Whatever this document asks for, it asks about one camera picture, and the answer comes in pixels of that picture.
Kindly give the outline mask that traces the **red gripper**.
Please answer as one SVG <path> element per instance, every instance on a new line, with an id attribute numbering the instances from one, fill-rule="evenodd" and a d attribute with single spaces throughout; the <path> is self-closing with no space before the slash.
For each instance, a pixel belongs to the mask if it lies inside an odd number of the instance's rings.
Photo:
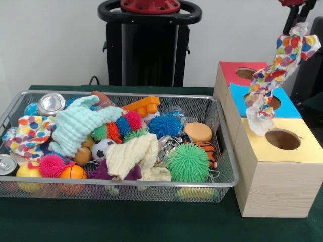
<path id="1" fill-rule="evenodd" d="M 305 22 L 309 12 L 314 8 L 317 0 L 279 0 L 282 6 L 288 6 L 290 9 L 287 17 L 283 34 L 289 35 L 290 30 L 298 22 Z"/>

